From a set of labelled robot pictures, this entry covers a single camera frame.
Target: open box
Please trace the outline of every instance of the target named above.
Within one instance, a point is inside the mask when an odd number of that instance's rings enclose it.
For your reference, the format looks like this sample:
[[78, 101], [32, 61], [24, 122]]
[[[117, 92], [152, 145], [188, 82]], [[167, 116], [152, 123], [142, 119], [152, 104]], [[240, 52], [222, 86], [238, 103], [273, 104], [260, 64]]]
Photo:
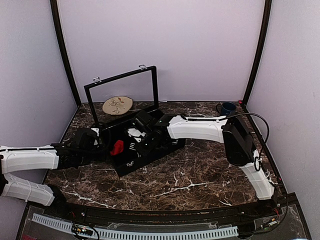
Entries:
[[[106, 78], [104, 80], [95, 81], [94, 83], [88, 84], [84, 86], [84, 90], [88, 99], [88, 104], [90, 106], [90, 110], [92, 113], [92, 117], [94, 123], [97, 126], [100, 126], [100, 137], [101, 140], [105, 143], [108, 143], [109, 150], [111, 150], [114, 144], [121, 140], [124, 142], [124, 150], [118, 155], [111, 156], [112, 164], [118, 174], [119, 177], [122, 177], [126, 174], [134, 172], [135, 170], [155, 161], [169, 153], [174, 152], [175, 150], [183, 147], [185, 145], [185, 139], [175, 140], [172, 139], [169, 143], [165, 146], [165, 148], [155, 149], [148, 153], [145, 156], [141, 156], [137, 154], [136, 151], [132, 151], [130, 149], [130, 144], [132, 144], [132, 137], [129, 137], [127, 134], [127, 129], [132, 125], [132, 121], [139, 112], [138, 109], [133, 113], [126, 113], [121, 116], [110, 118], [110, 121], [105, 121], [98, 119], [97, 112], [100, 109], [97, 109], [95, 105], [98, 104], [100, 108], [101, 102], [93, 101], [92, 97], [92, 88], [101, 87], [102, 85], [106, 86], [114, 81], [120, 81], [125, 78], [128, 79], [130, 76], [134, 76], [135, 78], [132, 81], [138, 81], [139, 76], [142, 73], [150, 72], [151, 73], [151, 83], [152, 83], [152, 97], [153, 102], [149, 105], [140, 104], [142, 107], [139, 110], [144, 110], [148, 114], [150, 114], [156, 120], [159, 120], [164, 113], [159, 109], [159, 97], [158, 97], [158, 81], [157, 81], [157, 67], [156, 66], [149, 66], [149, 67], [142, 67], [141, 69], [126, 72], [117, 76], [113, 76], [110, 78]], [[109, 94], [112, 91], [112, 87], [109, 89], [107, 88], [106, 91], [109, 90]]]

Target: white gear rack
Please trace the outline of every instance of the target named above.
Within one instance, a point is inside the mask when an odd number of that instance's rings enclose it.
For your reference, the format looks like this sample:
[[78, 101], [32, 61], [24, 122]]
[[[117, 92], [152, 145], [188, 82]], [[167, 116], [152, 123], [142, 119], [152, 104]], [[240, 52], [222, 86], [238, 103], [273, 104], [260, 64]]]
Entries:
[[[32, 221], [60, 232], [73, 234], [71, 231], [73, 223], [70, 221], [58, 220], [36, 213], [33, 214]], [[99, 233], [101, 240], [214, 240], [237, 237], [239, 235], [237, 226], [205, 231], [172, 233], [116, 231], [99, 227], [95, 227], [94, 229]], [[81, 233], [78, 233], [78, 235], [86, 238], [89, 237], [90, 239], [98, 239], [95, 232], [92, 236]]]

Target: red object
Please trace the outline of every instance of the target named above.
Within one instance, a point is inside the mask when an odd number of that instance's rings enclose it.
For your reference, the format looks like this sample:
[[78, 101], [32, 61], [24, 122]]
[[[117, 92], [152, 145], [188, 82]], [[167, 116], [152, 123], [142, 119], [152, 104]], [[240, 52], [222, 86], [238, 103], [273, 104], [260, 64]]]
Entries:
[[125, 145], [124, 141], [122, 141], [122, 140], [116, 141], [116, 143], [113, 146], [112, 151], [110, 152], [110, 155], [115, 156], [115, 155], [122, 153], [124, 151], [124, 145]]
[[37, 240], [36, 238], [28, 236], [28, 235], [22, 235], [22, 239], [23, 240]]

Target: dark blue mug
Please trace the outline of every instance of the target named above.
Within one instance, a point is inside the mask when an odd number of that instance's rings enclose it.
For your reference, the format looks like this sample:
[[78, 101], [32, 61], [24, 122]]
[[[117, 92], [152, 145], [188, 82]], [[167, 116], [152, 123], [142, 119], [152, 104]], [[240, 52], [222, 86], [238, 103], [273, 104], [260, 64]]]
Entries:
[[215, 106], [216, 111], [219, 113], [219, 116], [228, 116], [230, 113], [236, 111], [237, 106], [234, 105], [232, 102], [224, 102], [222, 104], [217, 104]]

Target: brown marble surface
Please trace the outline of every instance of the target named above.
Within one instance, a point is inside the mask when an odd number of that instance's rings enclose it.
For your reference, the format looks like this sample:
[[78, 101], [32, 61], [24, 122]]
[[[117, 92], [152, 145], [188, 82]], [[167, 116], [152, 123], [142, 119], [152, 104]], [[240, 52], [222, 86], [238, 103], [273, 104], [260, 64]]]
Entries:
[[[131, 111], [145, 104], [135, 103]], [[160, 109], [165, 114], [217, 116], [216, 104], [166, 102], [160, 103]], [[96, 103], [100, 120], [114, 118], [103, 113], [101, 108], [102, 103]], [[90, 127], [92, 123], [90, 108], [83, 104], [63, 141], [68, 142], [77, 128]], [[260, 149], [256, 137], [255, 143]], [[276, 182], [265, 156], [263, 163]], [[245, 174], [227, 161], [224, 145], [197, 139], [188, 139], [184, 148], [121, 178], [107, 159], [78, 169], [49, 170], [45, 183], [60, 187], [70, 203], [121, 210], [203, 210], [257, 201]]]

